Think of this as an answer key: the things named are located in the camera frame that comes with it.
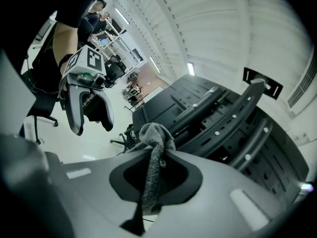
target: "gray cloth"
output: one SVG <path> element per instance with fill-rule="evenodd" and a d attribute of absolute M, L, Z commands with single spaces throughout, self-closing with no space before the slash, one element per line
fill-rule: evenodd
<path fill-rule="evenodd" d="M 141 128 L 139 138 L 141 143 L 131 149 L 130 152 L 144 149 L 147 146 L 152 147 L 145 189 L 142 196 L 143 214 L 147 215 L 151 213 L 157 201 L 160 168 L 164 167 L 162 155 L 164 150 L 175 150 L 175 144 L 174 138 L 169 131 L 163 125 L 154 122 L 147 123 Z"/>

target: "bolt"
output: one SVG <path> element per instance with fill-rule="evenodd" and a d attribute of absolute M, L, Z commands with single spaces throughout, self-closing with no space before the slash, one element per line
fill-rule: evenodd
<path fill-rule="evenodd" d="M 246 156 L 244 156 L 244 158 L 246 159 L 246 161 L 251 160 L 251 155 L 250 154 L 246 154 Z"/>

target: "white ceiling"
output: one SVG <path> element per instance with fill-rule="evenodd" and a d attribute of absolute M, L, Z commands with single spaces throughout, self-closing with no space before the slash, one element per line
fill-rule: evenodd
<path fill-rule="evenodd" d="M 161 76 L 171 81 L 188 73 L 190 61 L 197 76 L 238 93 L 246 88 L 244 67 L 282 84 L 277 101 L 264 96 L 258 106 L 287 129 L 292 115 L 285 102 L 308 64 L 313 44 L 285 0 L 107 2 L 129 20 L 127 31 L 143 53 L 154 58 Z"/>

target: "black cable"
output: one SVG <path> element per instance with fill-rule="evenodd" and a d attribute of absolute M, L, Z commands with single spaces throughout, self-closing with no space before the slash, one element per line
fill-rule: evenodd
<path fill-rule="evenodd" d="M 39 90 L 39 91 L 42 91 L 42 92 L 44 92 L 45 94 L 55 94 L 55 93 L 58 93 L 59 90 L 53 91 L 53 92 L 46 92 L 46 91 L 44 91 L 43 89 L 40 89 L 40 88 L 35 87 L 35 86 L 32 84 L 31 78 L 30 78 L 29 55 L 26 55 L 26 64 L 28 65 L 28 78 L 29 78 L 29 82 L 30 82 L 31 86 L 32 86 L 34 89 Z"/>
<path fill-rule="evenodd" d="M 149 221 L 149 222 L 154 222 L 153 220 L 146 220 L 146 219 L 143 219 L 143 220 L 145 220 L 145 221 Z"/>

